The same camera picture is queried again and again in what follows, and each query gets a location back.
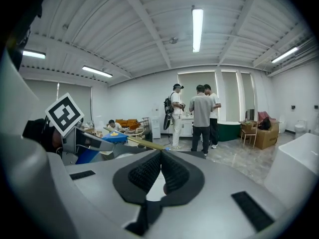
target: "black bag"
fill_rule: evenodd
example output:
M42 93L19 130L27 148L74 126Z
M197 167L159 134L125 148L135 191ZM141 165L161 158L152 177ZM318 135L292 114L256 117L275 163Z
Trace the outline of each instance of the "black bag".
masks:
M268 130L271 127L271 123L269 120L269 117L265 117L264 120L262 122L260 122L258 129L261 130Z
M174 108L173 106L171 105L171 96L174 94L171 93L171 95L169 96L169 98L166 98L165 101L164 101L164 109L165 109L165 114L171 114L172 112L174 112Z
M170 114L166 114L164 118L164 126L163 126L164 130L168 129L170 125L170 119L171 119Z

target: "black pants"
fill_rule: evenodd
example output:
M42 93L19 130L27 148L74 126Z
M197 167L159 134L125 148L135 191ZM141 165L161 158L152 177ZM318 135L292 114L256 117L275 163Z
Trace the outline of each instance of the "black pants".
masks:
M207 154L209 148L209 126L193 126L193 142L191 145L191 151L197 151L198 141L200 139L201 134L203 135L203 152L204 154Z
M210 118L210 134L209 134L209 140L213 145L217 145L218 143L218 124L217 124L217 119L212 119Z

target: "man in gray shirt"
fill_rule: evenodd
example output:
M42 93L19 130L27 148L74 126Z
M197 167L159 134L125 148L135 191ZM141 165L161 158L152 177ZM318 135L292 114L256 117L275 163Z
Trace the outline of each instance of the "man in gray shirt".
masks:
M196 90L197 96L193 97L189 103L189 111L194 111L193 142L191 151L197 151L198 141L202 134L202 151L204 152L204 155L207 156L209 147L209 116L214 110L214 104L212 99L204 94L205 88L203 85L198 85Z

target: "white pants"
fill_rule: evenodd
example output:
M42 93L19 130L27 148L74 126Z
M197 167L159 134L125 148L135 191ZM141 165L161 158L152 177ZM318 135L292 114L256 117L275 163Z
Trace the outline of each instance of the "white pants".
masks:
M172 125L173 127L173 147L178 146L178 141L179 141L179 136L181 133L181 119L180 115L172 115L174 118L174 124Z

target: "orange cushion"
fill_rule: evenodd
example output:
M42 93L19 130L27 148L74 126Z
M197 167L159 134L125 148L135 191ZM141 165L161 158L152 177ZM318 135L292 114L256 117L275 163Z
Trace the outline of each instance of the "orange cushion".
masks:
M128 126L128 121L127 120L122 120L119 122L121 126Z
M141 125L141 123L136 123L136 124L130 125L130 130L134 130L134 129L138 128L140 125Z
M128 119L128 126L136 124L138 122L137 119Z

